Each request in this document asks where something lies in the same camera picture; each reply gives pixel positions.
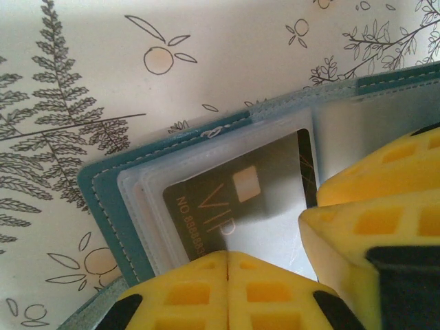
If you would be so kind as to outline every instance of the botanical line drawing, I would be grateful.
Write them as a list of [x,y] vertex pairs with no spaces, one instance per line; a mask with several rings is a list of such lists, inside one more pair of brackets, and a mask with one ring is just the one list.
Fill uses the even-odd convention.
[[321,9],[327,9],[333,0],[313,0],[313,3],[317,3]]
[[423,18],[419,27],[414,30],[399,27],[400,37],[395,40],[392,40],[388,31],[390,21],[380,25],[376,19],[373,24],[365,25],[362,29],[355,26],[351,32],[342,34],[348,40],[344,48],[352,51],[354,60],[359,63],[341,74],[338,72],[338,64],[334,57],[325,58],[323,65],[318,65],[311,70],[310,80],[313,85],[354,78],[362,67],[368,69],[368,74],[373,74],[378,65],[388,70],[401,69],[405,67],[405,57],[416,54],[417,37],[424,30],[430,30],[428,54],[416,64],[434,62],[440,51],[440,32],[438,31],[440,1],[418,0],[415,12],[420,10],[423,12]]
[[[0,65],[6,59],[0,56]],[[22,79],[18,74],[2,74],[0,76],[0,139],[13,138],[20,135],[17,124],[35,113],[33,109],[15,109],[8,111],[10,106],[29,96],[20,91],[6,90]],[[0,189],[3,196],[7,195],[5,190],[14,190],[37,199],[50,200],[52,196],[43,190],[49,188],[47,180],[41,177],[43,167],[33,158],[18,153],[0,153]],[[8,197],[0,198],[0,226],[28,227],[30,222],[19,219],[14,212],[40,213],[37,207],[18,199]],[[0,233],[0,243],[10,243],[17,238]]]
[[[0,56],[0,65],[7,60]],[[18,74],[2,74],[0,75],[0,139],[20,134],[16,125],[26,117],[30,117],[34,112],[31,109],[15,109],[11,112],[4,112],[7,107],[12,106],[23,100],[27,100],[29,96],[20,91],[6,90],[9,85],[13,85],[22,79]]]
[[359,5],[356,5],[356,10],[369,10],[371,9],[371,5],[366,1],[361,1]]
[[175,122],[173,126],[170,126],[168,129],[168,133],[173,134],[179,131],[183,131],[184,129],[187,129],[189,127],[189,124],[186,120],[183,122]]
[[166,42],[166,39],[160,34],[160,32],[144,19],[132,15],[125,15],[125,18],[136,24],[139,28],[143,29],[152,37],[163,42],[165,46],[150,47],[144,54],[145,68],[152,74],[160,76],[169,72],[174,65],[175,58],[189,63],[197,63],[197,60],[188,54],[170,51],[170,49],[172,50],[172,47],[184,42],[186,39],[191,37],[191,35],[185,34],[176,36],[170,41]]
[[393,5],[390,5],[389,3],[385,4],[386,9],[390,10],[390,11],[394,11],[396,10],[396,8]]
[[293,27],[286,25],[286,29],[293,34],[293,36],[289,39],[289,45],[291,45],[295,41],[296,37],[298,37],[298,42],[300,45],[302,45],[304,48],[307,48],[307,44],[305,43],[304,39],[301,38],[309,31],[309,24],[305,19],[297,20]]
[[101,247],[87,252],[91,238],[91,232],[86,233],[78,244],[78,251],[81,259],[74,259],[70,256],[58,253],[48,253],[47,255],[58,264],[71,272],[68,275],[56,276],[45,280],[48,283],[72,284],[80,283],[78,291],[82,291],[87,283],[94,283],[96,291],[100,291],[108,285],[115,277],[113,270],[116,270],[116,261],[108,247]]
[[[6,298],[6,303],[8,304],[10,313],[15,318],[18,318],[20,316],[20,309],[19,304],[16,302],[16,300],[12,298]],[[23,317],[21,319],[24,318],[25,320],[21,322],[21,325],[28,328],[45,327],[47,325],[50,325],[48,322],[43,321],[46,315],[47,310],[44,305],[29,305],[25,308],[23,312]]]
[[[87,154],[86,145],[97,145],[98,150],[111,154],[129,146],[126,135],[127,119],[144,113],[101,119],[103,108],[90,109],[96,99],[85,96],[89,91],[77,85],[82,78],[72,73],[75,60],[68,58],[69,49],[63,37],[63,26],[58,20],[52,0],[43,0],[44,28],[42,41],[36,45],[43,56],[32,60],[43,69],[33,79],[44,86],[32,93],[38,102],[31,109],[16,109],[5,113],[6,107],[26,100],[29,96],[18,91],[3,92],[21,77],[17,74],[0,76],[0,141],[16,141],[13,153],[0,153],[0,189],[14,190],[40,200],[51,200],[47,190],[60,193],[59,198],[87,210],[76,183],[78,168]],[[44,128],[29,133],[17,124],[32,120]],[[19,200],[19,197],[0,198],[0,226],[29,226],[15,212],[40,213],[40,207]],[[16,241],[16,237],[0,234],[0,243]]]
[[209,104],[202,104],[202,107],[211,112],[219,112],[218,108]]

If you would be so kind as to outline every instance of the square hole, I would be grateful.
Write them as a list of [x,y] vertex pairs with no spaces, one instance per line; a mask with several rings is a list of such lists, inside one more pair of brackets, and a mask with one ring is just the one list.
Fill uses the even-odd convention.
[[253,282],[246,287],[247,301],[250,303],[269,303],[289,301],[292,295],[288,286],[277,282]]
[[388,152],[382,161],[383,163],[391,163],[409,157],[415,152],[416,147],[417,145],[415,143],[399,146]]
[[210,295],[209,285],[205,283],[184,283],[171,288],[166,297],[166,305],[207,305]]
[[440,206],[428,206],[421,211],[420,236],[440,236]]
[[336,213],[336,211],[323,212],[321,213],[320,218],[324,222],[332,222],[333,219],[335,219]]
[[157,320],[155,330],[205,330],[204,320],[187,318],[164,318]]
[[211,261],[210,263],[206,263],[206,264],[200,266],[201,270],[213,270],[214,268],[215,268],[214,261]]
[[301,330],[299,313],[271,313],[251,315],[252,330]]
[[439,147],[440,147],[440,134],[430,138],[428,148],[435,149],[435,148],[439,148]]
[[256,270],[257,266],[254,265],[253,263],[250,263],[249,261],[241,261],[240,268],[242,270]]
[[401,216],[402,208],[368,210],[359,217],[354,233],[359,235],[392,234]]

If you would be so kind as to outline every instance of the black strip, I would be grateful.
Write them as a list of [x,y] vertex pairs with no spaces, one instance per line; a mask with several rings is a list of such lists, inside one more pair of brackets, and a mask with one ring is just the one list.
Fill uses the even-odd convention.
[[440,246],[374,247],[384,330],[440,330]]
[[433,267],[440,270],[440,245],[377,246],[367,251],[366,259],[381,270],[400,270],[402,266],[419,271]]
[[426,126],[426,127],[422,128],[422,129],[420,129],[418,131],[415,131],[413,134],[411,134],[411,136],[419,135],[419,134],[431,131],[433,129],[438,129],[439,127],[440,127],[440,122],[438,122],[436,124],[432,124],[432,125]]
[[300,171],[305,202],[307,208],[314,208],[318,205],[318,202],[316,201],[316,178],[314,158],[311,152],[310,134],[306,129],[300,129],[296,134],[298,136]]
[[132,294],[115,302],[96,330],[125,330],[141,302],[140,294]]
[[365,330],[341,298],[326,291],[315,291],[313,297],[334,330]]

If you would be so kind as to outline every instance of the teal card holder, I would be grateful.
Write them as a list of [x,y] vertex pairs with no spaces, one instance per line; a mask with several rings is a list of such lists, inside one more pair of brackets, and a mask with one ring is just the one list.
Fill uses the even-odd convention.
[[[133,286],[157,272],[121,195],[121,173],[148,168],[149,164],[160,164],[162,159],[195,152],[203,146],[208,153],[211,146],[214,150],[221,148],[217,145],[220,142],[229,143],[230,136],[236,139],[241,132],[257,134],[260,126],[286,123],[286,118],[301,113],[308,119],[295,131],[306,128],[309,132],[311,150],[307,163],[311,164],[310,175],[315,184],[310,191],[316,191],[320,182],[375,149],[440,122],[439,83],[440,63],[431,63],[307,88],[88,164],[79,172],[78,184],[125,281]],[[305,184],[303,170],[301,173]]]

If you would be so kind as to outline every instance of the fern illustration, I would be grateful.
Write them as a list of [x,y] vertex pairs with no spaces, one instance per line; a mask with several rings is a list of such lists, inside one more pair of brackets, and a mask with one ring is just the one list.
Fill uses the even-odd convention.
[[130,146],[129,137],[125,135],[129,129],[127,121],[114,119],[88,124],[80,129],[80,134],[93,133],[89,138],[90,145],[98,145],[99,150],[106,151],[105,155],[117,153]]
[[[124,135],[128,129],[124,126],[127,121],[103,121],[100,120],[102,107],[90,109],[96,99],[85,96],[88,89],[76,85],[81,75],[72,73],[75,60],[67,57],[69,49],[62,35],[63,26],[54,10],[54,2],[43,0],[41,9],[44,28],[40,33],[44,40],[36,44],[45,55],[33,56],[32,60],[45,71],[35,74],[33,79],[49,87],[32,94],[42,99],[35,104],[33,111],[39,114],[35,123],[59,129],[33,135],[15,144],[12,150],[20,153],[41,151],[34,159],[38,163],[51,164],[41,179],[56,180],[52,189],[61,193],[60,198],[86,211],[85,200],[76,183],[76,173],[83,163],[81,156],[87,154],[83,146],[88,143],[81,135],[94,133],[90,144],[99,142],[100,150],[106,150],[106,154],[114,153],[129,145],[128,137]],[[73,131],[81,126],[79,132]]]
[[[6,59],[0,56],[0,65],[4,62],[6,62]],[[29,98],[26,93],[20,91],[3,91],[4,89],[7,89],[9,85],[13,85],[20,79],[22,79],[22,76],[19,76],[18,74],[0,75],[0,140],[20,135],[21,133],[15,125],[35,113],[33,109],[15,109],[11,112],[3,112],[6,107]]]
[[[16,153],[0,153],[0,191],[23,193],[37,199],[50,200],[52,196],[44,190],[49,182],[41,177],[43,167],[33,158]],[[40,213],[41,210],[28,203],[13,198],[0,199],[0,226],[28,227],[30,222],[18,219],[9,212]],[[0,243],[16,241],[16,237],[0,234]]]

